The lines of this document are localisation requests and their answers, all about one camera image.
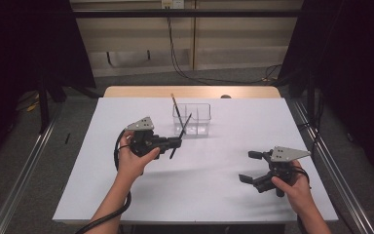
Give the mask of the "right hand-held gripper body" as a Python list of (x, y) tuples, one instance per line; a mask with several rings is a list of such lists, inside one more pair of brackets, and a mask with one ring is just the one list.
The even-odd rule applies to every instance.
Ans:
[(276, 188), (271, 182), (273, 176), (277, 176), (284, 182), (291, 182), (297, 172), (308, 176), (305, 170), (299, 166), (295, 166), (293, 162), (310, 156), (310, 151), (275, 146), (270, 151), (263, 153), (263, 159), (268, 163), (269, 171), (265, 175), (253, 179), (253, 186), (259, 193), (275, 189), (276, 195), (278, 197), (283, 197), (284, 192)]

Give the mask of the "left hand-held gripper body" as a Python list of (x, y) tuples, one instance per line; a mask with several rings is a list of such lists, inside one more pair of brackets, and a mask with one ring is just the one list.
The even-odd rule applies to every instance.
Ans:
[(169, 139), (154, 134), (154, 124), (149, 116), (127, 125), (125, 130), (133, 132), (130, 150), (138, 157), (148, 154), (154, 148), (159, 148), (161, 154), (169, 150)]

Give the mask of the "black brush with orange end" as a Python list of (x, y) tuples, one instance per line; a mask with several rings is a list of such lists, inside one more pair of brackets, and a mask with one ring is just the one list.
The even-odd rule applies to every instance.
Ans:
[(170, 96), (171, 96), (171, 99), (172, 99), (172, 102), (173, 102), (173, 105), (174, 105), (174, 108), (175, 108), (175, 112), (177, 114), (177, 118), (178, 118), (180, 126), (181, 126), (181, 133), (185, 133), (183, 121), (182, 121), (182, 118), (181, 118), (181, 115), (180, 115), (180, 112), (179, 112), (179, 108), (178, 108), (175, 96), (174, 96), (173, 93), (171, 93)]

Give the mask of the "clear plastic organizer box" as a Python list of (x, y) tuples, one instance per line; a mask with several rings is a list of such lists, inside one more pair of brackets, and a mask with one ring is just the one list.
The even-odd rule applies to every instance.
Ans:
[[(209, 124), (211, 121), (211, 107), (208, 103), (179, 103), (179, 112), (183, 121), (183, 125), (190, 113), (192, 117), (185, 129), (184, 137), (207, 137), (209, 132)], [(180, 135), (181, 126), (175, 112), (172, 109), (173, 131), (176, 136)]]

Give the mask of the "person's right hand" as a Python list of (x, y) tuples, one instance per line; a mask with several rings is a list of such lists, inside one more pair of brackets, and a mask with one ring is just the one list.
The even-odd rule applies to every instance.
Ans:
[(286, 194), (290, 206), (298, 214), (307, 209), (313, 201), (308, 179), (300, 172), (296, 173), (291, 182), (284, 182), (277, 176), (273, 176), (271, 182)]

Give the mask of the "person's left hand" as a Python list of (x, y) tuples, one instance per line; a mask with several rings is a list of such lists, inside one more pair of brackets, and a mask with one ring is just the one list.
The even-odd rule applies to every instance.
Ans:
[(124, 180), (136, 180), (143, 174), (144, 168), (160, 153), (159, 148), (154, 148), (144, 156), (136, 156), (130, 149), (133, 135), (132, 131), (124, 131), (119, 141), (117, 177)]

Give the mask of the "white table cover sheet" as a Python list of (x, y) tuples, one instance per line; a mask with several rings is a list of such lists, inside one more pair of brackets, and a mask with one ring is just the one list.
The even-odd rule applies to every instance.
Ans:
[[(87, 222), (116, 176), (113, 151), (121, 130), (150, 117), (156, 134), (174, 133), (169, 97), (104, 97), (83, 141), (53, 219)], [(296, 218), (275, 191), (258, 192), (240, 182), (241, 175), (260, 177), (265, 161), (250, 150), (276, 146), (304, 149), (299, 130), (282, 98), (210, 98), (206, 136), (185, 136), (176, 151), (151, 162), (131, 189), (125, 224), (284, 223)]]

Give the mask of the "dark curtain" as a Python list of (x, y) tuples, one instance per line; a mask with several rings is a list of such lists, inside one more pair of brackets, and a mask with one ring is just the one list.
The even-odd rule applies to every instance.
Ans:
[(93, 88), (94, 76), (70, 0), (0, 0), (0, 144), (21, 95)]
[(279, 81), (324, 94), (374, 167), (374, 0), (303, 0)]

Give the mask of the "metal floor rail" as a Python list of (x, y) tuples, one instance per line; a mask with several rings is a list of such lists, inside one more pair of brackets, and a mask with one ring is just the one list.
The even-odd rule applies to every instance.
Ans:
[(10, 221), (19, 205), (20, 199), (22, 198), (24, 191), (32, 177), (32, 174), (44, 152), (49, 139), (51, 138), (52, 132), (56, 126), (56, 122), (59, 119), (63, 105), (59, 105), (55, 109), (53, 118), (49, 121), (48, 126), (44, 131), (37, 137), (37, 140), (28, 155), (28, 158), (19, 173), (19, 176), (7, 196), (5, 202), (0, 208), (0, 234), (5, 234)]
[(343, 199), (359, 233), (374, 234), (374, 228), (365, 212), (365, 209), (342, 175), (336, 161), (333, 159), (327, 145), (325, 144), (325, 141), (319, 134), (319, 131), (314, 126), (310, 125), (307, 108), (300, 100), (296, 100), (293, 106), (301, 120), (307, 124), (307, 132), (313, 141), (314, 149), (318, 152), (319, 158), (322, 160), (324, 166), (329, 172), (332, 181)]

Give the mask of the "black stand post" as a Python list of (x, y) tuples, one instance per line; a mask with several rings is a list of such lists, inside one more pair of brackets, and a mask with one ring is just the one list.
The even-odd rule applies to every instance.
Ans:
[(309, 83), (307, 88), (307, 113), (311, 126), (316, 124), (315, 118), (315, 75), (313, 72), (309, 73)]
[(48, 95), (46, 87), (46, 74), (41, 66), (37, 68), (38, 73), (38, 95), (40, 103), (40, 115), (41, 115), (41, 129), (42, 134), (47, 130), (50, 124), (50, 112), (48, 105)]

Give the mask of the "black horizontal frame bar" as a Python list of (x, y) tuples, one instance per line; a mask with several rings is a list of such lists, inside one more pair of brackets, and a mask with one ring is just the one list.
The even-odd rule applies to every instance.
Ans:
[(77, 10), (75, 18), (295, 18), (301, 10)]

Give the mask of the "white wall socket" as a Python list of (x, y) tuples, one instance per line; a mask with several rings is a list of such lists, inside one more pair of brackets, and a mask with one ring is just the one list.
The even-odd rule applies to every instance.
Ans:
[(163, 9), (183, 9), (185, 7), (184, 0), (161, 0)]

